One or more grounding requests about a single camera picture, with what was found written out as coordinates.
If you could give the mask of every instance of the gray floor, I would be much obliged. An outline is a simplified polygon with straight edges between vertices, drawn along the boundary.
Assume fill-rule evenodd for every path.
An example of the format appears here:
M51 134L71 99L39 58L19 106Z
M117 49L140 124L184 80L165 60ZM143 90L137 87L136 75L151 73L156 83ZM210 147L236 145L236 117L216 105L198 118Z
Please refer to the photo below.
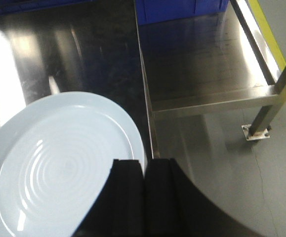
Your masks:
M264 6L274 1L261 2ZM276 13L268 10L266 15ZM270 25L279 23L278 18ZM278 42L286 45L286 37ZM282 49L286 57L286 47ZM247 142L241 125L251 123L258 110L158 120L160 153L176 158L193 183L225 212L265 236L286 237L286 104L271 124L270 139Z

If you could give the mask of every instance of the plate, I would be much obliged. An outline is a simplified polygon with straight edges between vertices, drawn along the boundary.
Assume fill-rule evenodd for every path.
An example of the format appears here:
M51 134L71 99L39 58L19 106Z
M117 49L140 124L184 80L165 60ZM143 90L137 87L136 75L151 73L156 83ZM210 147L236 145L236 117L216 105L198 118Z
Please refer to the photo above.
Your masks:
M111 100L86 92L42 98L0 128L0 237L69 237L113 159L145 167L139 131Z

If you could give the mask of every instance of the stainless steel surface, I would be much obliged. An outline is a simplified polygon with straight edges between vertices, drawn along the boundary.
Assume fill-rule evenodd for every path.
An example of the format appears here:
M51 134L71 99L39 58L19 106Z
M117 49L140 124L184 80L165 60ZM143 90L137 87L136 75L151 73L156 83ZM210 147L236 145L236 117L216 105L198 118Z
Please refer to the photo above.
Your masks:
M281 74L245 0L226 13L140 28L156 119L262 106L259 136L286 101Z
M250 135L255 135L256 133L263 131L270 124L286 101L286 67L280 75L275 87L276 91L280 94L280 103L261 108L249 129Z
M230 0L252 46L268 84L277 82L281 71L245 0Z
M255 133L253 136L249 133L249 128L251 124L242 125L243 133L246 141L256 141L270 138L268 129L263 130L262 132Z
M231 5L139 31L152 103L268 86Z
M190 96L164 101L155 101L155 114L166 111L190 111L190 115L204 114L213 111L256 107L276 104L279 96L274 85L233 90L204 96Z
M26 105L64 91L93 92L118 103L152 157L133 1L0 17L0 126Z

